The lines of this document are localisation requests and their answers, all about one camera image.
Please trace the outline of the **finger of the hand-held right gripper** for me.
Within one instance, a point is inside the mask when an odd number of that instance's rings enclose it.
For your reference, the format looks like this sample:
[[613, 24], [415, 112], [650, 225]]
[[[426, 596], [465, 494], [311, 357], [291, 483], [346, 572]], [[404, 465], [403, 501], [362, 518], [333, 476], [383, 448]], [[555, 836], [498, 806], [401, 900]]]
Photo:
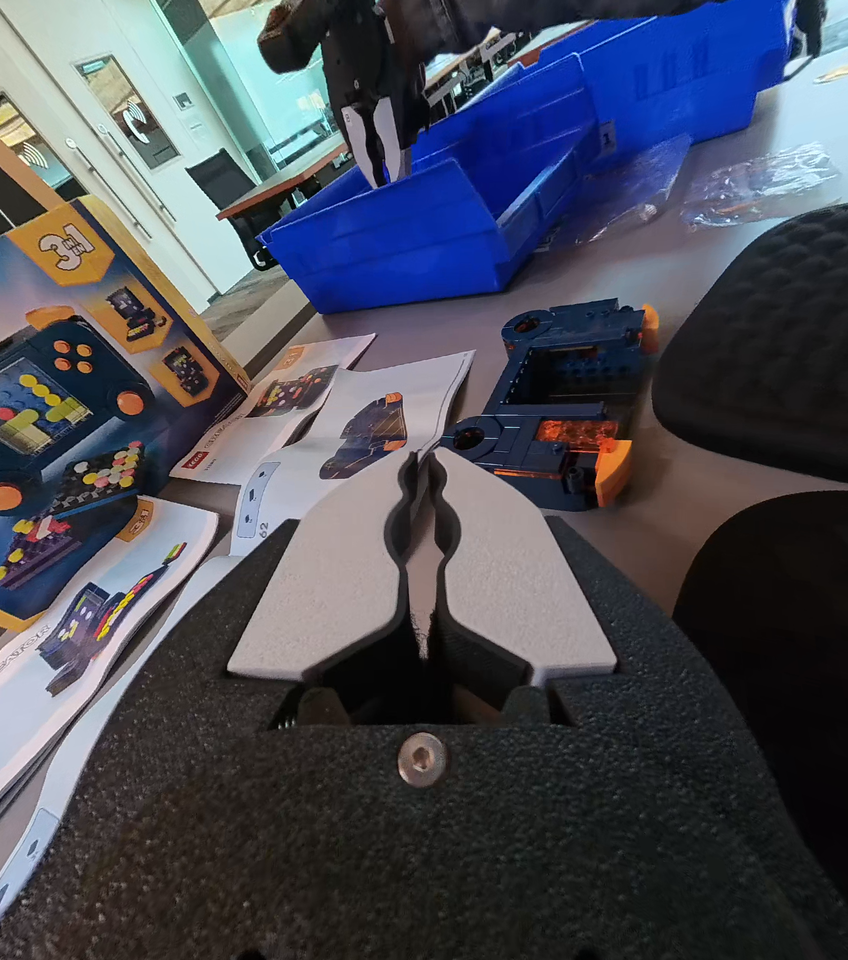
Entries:
[[390, 98], [381, 98], [373, 111], [373, 124], [381, 144], [383, 168], [394, 183], [405, 176], [405, 149], [401, 146], [397, 121]]
[[373, 120], [355, 105], [341, 109], [343, 130], [358, 169], [372, 188], [382, 186], [382, 150]]

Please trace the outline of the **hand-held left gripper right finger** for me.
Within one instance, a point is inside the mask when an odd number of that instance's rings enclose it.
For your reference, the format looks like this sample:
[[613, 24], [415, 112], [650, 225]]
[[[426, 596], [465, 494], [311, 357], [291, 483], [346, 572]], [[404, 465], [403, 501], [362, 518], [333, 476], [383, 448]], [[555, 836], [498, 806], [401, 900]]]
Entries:
[[442, 553], [429, 655], [452, 686], [499, 710], [517, 688], [613, 674], [618, 658], [540, 510], [446, 448], [429, 474]]

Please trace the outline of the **instruction booklet purple model cover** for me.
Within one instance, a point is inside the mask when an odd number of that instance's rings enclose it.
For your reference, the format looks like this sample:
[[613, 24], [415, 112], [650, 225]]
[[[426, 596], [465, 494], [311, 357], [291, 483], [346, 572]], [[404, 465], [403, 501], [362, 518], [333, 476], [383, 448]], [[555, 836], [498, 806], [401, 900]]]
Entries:
[[216, 512], [151, 498], [0, 648], [0, 807], [84, 711], [134, 634], [212, 547]]

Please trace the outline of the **blue plastic bin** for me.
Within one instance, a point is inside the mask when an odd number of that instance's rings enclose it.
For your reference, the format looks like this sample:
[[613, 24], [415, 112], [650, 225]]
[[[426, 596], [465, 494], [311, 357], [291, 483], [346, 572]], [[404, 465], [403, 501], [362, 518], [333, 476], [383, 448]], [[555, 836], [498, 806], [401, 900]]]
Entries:
[[260, 235], [324, 315], [502, 291], [600, 151], [581, 56], [521, 68], [421, 134], [410, 176], [353, 168]]
[[610, 170], [671, 138], [696, 144], [745, 129], [757, 96], [783, 78], [796, 6], [729, 1], [598, 21], [544, 47], [517, 76], [579, 55], [599, 121], [595, 168]]

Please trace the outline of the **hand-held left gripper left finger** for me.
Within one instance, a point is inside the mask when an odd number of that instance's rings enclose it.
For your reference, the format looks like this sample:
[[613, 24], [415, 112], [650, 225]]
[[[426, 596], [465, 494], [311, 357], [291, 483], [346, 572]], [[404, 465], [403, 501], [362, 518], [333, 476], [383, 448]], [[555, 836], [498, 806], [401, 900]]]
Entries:
[[332, 689], [346, 709], [400, 710], [423, 674], [404, 554], [418, 455], [388, 453], [296, 524], [231, 654], [241, 678]]

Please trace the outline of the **toy brick set box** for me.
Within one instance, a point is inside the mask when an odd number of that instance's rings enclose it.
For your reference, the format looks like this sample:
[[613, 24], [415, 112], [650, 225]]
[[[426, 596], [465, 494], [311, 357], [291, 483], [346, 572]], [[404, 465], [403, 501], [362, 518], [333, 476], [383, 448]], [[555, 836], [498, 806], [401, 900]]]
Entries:
[[101, 201], [0, 236], [0, 627], [147, 517], [250, 380]]

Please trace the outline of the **black bumpy cushion pad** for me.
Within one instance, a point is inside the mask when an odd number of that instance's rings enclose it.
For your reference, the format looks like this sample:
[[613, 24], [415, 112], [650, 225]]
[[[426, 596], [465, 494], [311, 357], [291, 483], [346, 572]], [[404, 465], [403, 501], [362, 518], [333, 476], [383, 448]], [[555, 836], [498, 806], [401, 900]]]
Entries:
[[735, 257], [670, 338], [651, 401], [703, 450], [848, 484], [848, 203]]

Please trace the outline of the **instruction booklet arcade machine cover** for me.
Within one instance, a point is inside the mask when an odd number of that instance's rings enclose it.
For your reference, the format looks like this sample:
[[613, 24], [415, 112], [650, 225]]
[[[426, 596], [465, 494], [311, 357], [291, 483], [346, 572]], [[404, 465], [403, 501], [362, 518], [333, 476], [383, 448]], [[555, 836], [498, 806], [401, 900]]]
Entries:
[[177, 462], [170, 477], [241, 486], [256, 464], [308, 427], [336, 375], [351, 369], [376, 338], [370, 333], [289, 347], [273, 369], [258, 376], [235, 413]]

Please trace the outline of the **blue orange brick model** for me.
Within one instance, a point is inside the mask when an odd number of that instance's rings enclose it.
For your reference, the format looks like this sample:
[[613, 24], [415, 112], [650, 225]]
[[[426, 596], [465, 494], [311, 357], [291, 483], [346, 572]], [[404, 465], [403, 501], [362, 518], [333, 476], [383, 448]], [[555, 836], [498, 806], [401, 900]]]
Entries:
[[508, 360], [476, 417], [440, 444], [542, 510], [608, 507], [632, 472], [631, 423], [659, 317], [616, 298], [536, 309], [502, 328]]

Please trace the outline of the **black office chair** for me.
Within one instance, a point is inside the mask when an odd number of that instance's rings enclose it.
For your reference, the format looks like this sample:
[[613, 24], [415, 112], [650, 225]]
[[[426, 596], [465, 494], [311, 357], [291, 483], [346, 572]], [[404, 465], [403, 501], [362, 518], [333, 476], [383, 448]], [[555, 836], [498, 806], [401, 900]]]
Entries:
[[256, 186], [226, 149], [188, 167], [187, 173], [218, 211], [227, 209]]

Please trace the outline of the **glass office partition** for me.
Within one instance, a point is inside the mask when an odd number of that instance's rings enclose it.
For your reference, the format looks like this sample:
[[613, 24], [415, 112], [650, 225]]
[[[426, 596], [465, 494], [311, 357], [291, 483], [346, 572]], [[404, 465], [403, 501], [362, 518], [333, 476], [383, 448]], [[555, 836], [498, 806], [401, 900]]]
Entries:
[[278, 74], [258, 38], [268, 1], [155, 1], [153, 6], [260, 181], [337, 136], [320, 52]]

